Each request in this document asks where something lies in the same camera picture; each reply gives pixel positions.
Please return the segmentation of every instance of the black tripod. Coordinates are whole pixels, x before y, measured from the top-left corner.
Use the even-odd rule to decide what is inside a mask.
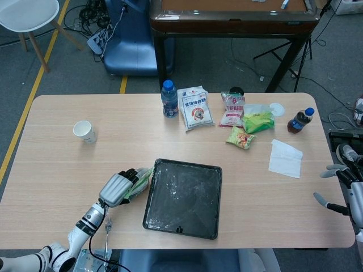
[[[320,18],[323,16],[323,14],[325,12],[327,12],[327,10],[330,8],[330,3],[331,3],[332,0],[328,0],[328,2],[324,5],[324,7],[322,8],[321,12],[320,12]],[[285,47],[289,44],[291,44],[292,41],[288,41],[278,47],[275,47],[269,51],[266,51],[256,57],[254,57],[254,60],[259,58],[259,57],[262,57],[268,53],[272,53],[280,62],[282,61],[282,58],[280,58],[280,56],[278,54],[276,54],[275,50],[278,50],[282,47]],[[305,62],[305,58],[306,58],[306,52],[307,52],[307,46],[309,46],[309,53],[310,53],[310,59],[313,58],[313,51],[311,51],[311,35],[310,37],[307,39],[307,41],[305,42],[305,46],[304,46],[304,50],[303,50],[303,53],[302,53],[302,57],[301,57],[301,62],[300,62],[300,67],[299,67],[299,70],[298,70],[298,73],[295,73],[295,71],[293,71],[291,68],[289,68],[289,71],[290,73],[292,73],[292,75],[295,76],[296,78],[296,82],[295,82],[295,87],[294,87],[294,92],[296,92],[297,90],[297,86],[299,84],[299,80],[300,80],[300,74],[301,74],[301,70],[302,70],[302,67],[304,66],[304,62]]]

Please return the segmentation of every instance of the yellow floor line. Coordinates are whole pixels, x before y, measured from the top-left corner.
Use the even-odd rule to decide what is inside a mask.
[[[121,81],[121,87],[120,87],[120,94],[124,95],[126,92],[126,85],[127,85],[127,75],[123,76],[123,79]]]
[[[63,5],[63,8],[61,10],[61,13],[59,15],[58,24],[62,24],[63,18],[64,18],[64,15],[66,13],[66,10],[67,10],[67,7],[68,7],[69,2],[70,2],[70,0],[66,0],[65,1],[64,5]],[[54,43],[56,42],[57,36],[58,36],[58,30],[56,30],[56,31],[53,32],[52,38],[50,40],[50,43],[49,43],[49,46],[48,46],[48,49],[47,49],[47,52],[46,52],[46,54],[44,56],[44,60],[46,62],[48,62],[48,60],[49,60],[49,57],[50,57],[50,54],[51,54],[51,52],[53,50]],[[24,107],[22,116],[20,117],[20,120],[18,122],[18,126],[16,127],[15,133],[12,136],[12,139],[11,139],[11,142],[10,142],[10,145],[9,145],[9,148],[6,151],[4,161],[2,162],[2,165],[1,165],[1,168],[0,168],[0,184],[2,183],[2,180],[4,178],[6,169],[9,166],[9,162],[10,162],[12,153],[14,152],[16,143],[18,142],[20,133],[22,132],[22,128],[23,128],[24,123],[25,123],[25,120],[26,120],[26,118],[28,116],[28,113],[29,113],[29,110],[30,110],[30,106],[31,106],[31,104],[32,104],[32,102],[34,100],[36,91],[38,90],[38,87],[39,87],[41,78],[43,77],[43,74],[44,74],[44,69],[41,66],[40,69],[39,69],[38,75],[37,75],[37,77],[35,79],[35,82],[34,82],[34,85],[32,87],[32,90],[31,90],[31,92],[29,94],[28,101],[27,101],[27,103],[26,103],[26,105]]]

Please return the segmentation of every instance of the soda bottle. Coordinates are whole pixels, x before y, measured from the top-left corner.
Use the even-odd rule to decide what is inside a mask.
[[[313,108],[299,111],[295,117],[288,122],[288,131],[292,133],[301,131],[304,126],[311,122],[314,112]]]
[[[163,113],[166,117],[178,115],[178,93],[171,80],[165,80],[161,89],[161,101],[163,102]]]

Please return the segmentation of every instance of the wooden table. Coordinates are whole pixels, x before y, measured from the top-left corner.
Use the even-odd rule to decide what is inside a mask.
[[[223,115],[220,94],[208,98],[215,121]],[[319,113],[298,134],[286,123],[297,110],[314,107],[305,93],[247,93],[246,102],[281,103],[286,113],[275,129],[257,133],[249,150],[226,144],[231,132],[218,126],[185,133],[182,116],[164,118],[161,98],[142,95],[40,96],[32,105],[0,203],[0,249],[40,249],[59,241],[98,199],[108,179],[123,169],[154,164],[156,158],[217,165],[223,169],[216,240],[143,229],[147,192],[111,209],[110,248],[332,248],[349,247],[354,232],[347,216],[323,208],[319,191],[343,204],[336,178],[322,179],[331,155]],[[73,136],[73,125],[91,121],[95,144]],[[303,151],[301,178],[268,170],[271,141]],[[102,248],[104,227],[94,238]]]
[[[159,84],[167,78],[165,39],[168,37],[242,37],[288,39],[289,49],[266,92],[275,92],[320,20],[326,0],[151,0]]]

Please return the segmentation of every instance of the bottle label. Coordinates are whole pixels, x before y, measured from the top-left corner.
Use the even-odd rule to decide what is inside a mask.
[[[293,119],[293,121],[291,122],[291,125],[293,128],[298,129],[298,130],[302,130],[302,128],[304,127],[304,125],[301,124],[300,122],[296,121],[296,119]]]
[[[178,114],[178,101],[174,103],[163,102],[163,112],[167,117],[173,117]]]

